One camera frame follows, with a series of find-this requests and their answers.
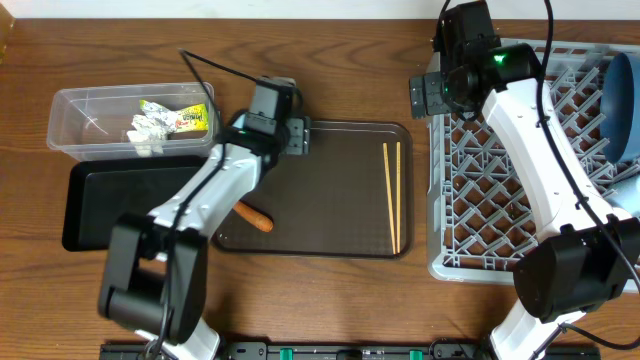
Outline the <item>wooden chopstick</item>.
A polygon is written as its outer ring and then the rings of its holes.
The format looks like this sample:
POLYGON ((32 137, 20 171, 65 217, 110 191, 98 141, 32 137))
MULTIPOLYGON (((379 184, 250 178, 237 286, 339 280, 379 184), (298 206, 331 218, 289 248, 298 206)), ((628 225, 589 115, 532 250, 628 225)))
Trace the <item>wooden chopstick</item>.
POLYGON ((395 222, 394 222, 394 214, 393 214, 393 197, 392 197, 391 181, 390 181, 391 177, 390 177, 390 166, 389 166, 389 156, 388 156, 388 144, 383 143, 382 148, 383 148, 383 161, 384 161, 384 173, 385 173, 391 246, 392 246, 392 254, 395 255, 397 252, 397 247, 396 247, 395 225, 394 225, 395 222))

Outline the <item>orange carrot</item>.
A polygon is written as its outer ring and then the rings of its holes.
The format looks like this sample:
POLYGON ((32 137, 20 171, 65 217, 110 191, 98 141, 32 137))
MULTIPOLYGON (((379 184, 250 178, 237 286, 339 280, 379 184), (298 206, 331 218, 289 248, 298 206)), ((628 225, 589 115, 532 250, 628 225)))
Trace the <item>orange carrot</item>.
POLYGON ((274 223, 268 216, 251 208, 242 201, 237 202, 234 205, 233 210, 241 218, 262 232, 268 233, 274 228, 274 223))

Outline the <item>white tissue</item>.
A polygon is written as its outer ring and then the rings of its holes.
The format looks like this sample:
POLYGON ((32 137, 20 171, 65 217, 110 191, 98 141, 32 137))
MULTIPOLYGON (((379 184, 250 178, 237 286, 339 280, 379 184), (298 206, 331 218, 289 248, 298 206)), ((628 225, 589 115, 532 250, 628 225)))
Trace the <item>white tissue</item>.
POLYGON ((135 115, 132 126, 134 129, 128 130, 126 135, 140 157, 164 154, 162 144, 169 134, 166 127, 144 115, 135 115))

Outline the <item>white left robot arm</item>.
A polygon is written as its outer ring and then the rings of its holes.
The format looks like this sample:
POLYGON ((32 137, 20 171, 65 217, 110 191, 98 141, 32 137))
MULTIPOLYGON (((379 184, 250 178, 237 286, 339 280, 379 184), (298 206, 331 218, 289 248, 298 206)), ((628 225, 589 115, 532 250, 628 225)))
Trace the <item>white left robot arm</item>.
POLYGON ((309 151, 311 120, 294 79, 253 78, 240 125, 218 125, 199 171, 145 216, 112 228, 98 312, 146 339, 139 359, 212 359, 220 337, 202 317, 209 241, 283 155, 309 151))

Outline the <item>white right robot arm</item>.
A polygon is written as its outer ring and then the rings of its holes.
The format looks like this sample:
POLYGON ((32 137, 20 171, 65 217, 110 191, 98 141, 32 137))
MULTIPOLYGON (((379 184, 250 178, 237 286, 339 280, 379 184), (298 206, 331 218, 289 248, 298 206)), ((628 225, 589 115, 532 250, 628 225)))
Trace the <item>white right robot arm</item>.
POLYGON ((538 246, 513 271, 517 301, 480 344, 478 359, 540 359, 579 319, 639 279, 639 222, 588 178, 552 105, 549 58, 505 46, 483 1, 445 3, 436 71, 412 79, 412 114, 482 119, 510 157, 528 198, 538 246))

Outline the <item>light blue small cup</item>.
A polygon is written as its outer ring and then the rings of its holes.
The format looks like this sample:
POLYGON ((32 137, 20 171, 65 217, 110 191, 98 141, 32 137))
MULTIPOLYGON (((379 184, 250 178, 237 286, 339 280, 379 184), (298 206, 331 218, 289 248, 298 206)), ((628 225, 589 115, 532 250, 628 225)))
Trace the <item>light blue small cup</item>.
POLYGON ((614 207, 619 207, 638 217, 640 213, 640 177, 621 180, 610 187, 611 193, 606 200, 614 207))

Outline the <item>dark blue plate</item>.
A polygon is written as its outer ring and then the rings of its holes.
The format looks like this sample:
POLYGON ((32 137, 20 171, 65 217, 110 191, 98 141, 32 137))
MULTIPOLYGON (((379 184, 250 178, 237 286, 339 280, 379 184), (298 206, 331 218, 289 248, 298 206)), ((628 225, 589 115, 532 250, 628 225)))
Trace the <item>dark blue plate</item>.
POLYGON ((639 157, 639 57, 620 53, 610 62, 602 89, 600 135, 609 141, 605 158, 611 163, 639 157))

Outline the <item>yellow snack wrapper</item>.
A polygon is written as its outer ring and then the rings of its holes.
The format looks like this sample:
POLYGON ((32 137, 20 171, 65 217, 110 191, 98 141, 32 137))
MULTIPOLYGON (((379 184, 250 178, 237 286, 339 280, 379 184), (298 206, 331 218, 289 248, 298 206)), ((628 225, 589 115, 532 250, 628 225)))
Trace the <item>yellow snack wrapper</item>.
POLYGON ((209 130, 209 114, 205 104, 180 110, 169 110, 161 104, 146 100, 141 100, 139 105, 147 119, 168 133, 209 130))

